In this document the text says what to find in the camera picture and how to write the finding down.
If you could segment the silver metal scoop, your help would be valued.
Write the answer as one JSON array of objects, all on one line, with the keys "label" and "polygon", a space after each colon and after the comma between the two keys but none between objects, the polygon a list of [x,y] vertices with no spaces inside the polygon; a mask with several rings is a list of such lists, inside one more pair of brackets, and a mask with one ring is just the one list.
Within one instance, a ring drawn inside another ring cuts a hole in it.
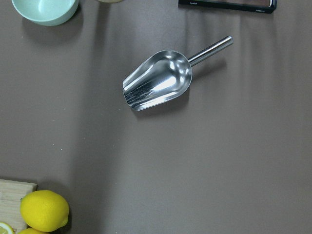
[{"label": "silver metal scoop", "polygon": [[141,111],[179,97],[191,84],[192,67],[232,44],[233,38],[226,36],[190,58],[174,50],[155,53],[123,81],[127,104]]}]

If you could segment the wooden cup stand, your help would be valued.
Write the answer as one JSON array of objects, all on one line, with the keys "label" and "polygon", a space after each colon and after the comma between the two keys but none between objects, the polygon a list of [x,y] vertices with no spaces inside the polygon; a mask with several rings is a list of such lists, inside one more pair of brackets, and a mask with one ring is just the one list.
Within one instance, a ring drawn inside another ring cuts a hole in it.
[{"label": "wooden cup stand", "polygon": [[103,3],[117,3],[117,2],[121,2],[122,0],[98,0],[100,2]]}]

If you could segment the whole yellow lemon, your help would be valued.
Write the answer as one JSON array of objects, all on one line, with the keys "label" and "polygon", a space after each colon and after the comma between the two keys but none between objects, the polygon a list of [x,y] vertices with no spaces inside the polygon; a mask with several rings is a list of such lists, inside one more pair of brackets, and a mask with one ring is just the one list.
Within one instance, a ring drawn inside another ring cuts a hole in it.
[{"label": "whole yellow lemon", "polygon": [[69,204],[50,190],[34,191],[21,199],[20,214],[28,226],[42,232],[53,232],[68,223]]},{"label": "whole yellow lemon", "polygon": [[27,228],[18,232],[18,234],[49,234],[49,232],[39,231],[34,228]]}]

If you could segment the mint green bowl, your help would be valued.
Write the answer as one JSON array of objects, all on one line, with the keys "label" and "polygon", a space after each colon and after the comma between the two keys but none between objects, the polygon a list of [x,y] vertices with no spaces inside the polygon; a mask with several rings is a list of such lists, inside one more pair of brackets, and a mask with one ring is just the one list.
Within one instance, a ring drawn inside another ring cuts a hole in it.
[{"label": "mint green bowl", "polygon": [[78,0],[12,0],[20,15],[43,26],[67,22],[76,12],[78,4]]}]

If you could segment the wooden cutting board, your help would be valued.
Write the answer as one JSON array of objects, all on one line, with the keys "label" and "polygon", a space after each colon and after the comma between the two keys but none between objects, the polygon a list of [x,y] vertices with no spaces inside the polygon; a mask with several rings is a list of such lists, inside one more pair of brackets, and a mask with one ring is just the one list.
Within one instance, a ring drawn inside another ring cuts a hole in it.
[{"label": "wooden cutting board", "polygon": [[21,199],[36,189],[34,183],[0,180],[0,221],[11,226],[16,234],[27,228],[20,214]]}]

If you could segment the lemon half slice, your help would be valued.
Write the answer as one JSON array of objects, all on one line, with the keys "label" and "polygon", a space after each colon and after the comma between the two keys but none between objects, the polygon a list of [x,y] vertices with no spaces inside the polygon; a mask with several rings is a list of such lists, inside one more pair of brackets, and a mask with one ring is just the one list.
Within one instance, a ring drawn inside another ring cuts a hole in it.
[{"label": "lemon half slice", "polygon": [[0,222],[0,234],[14,234],[14,230],[7,223]]}]

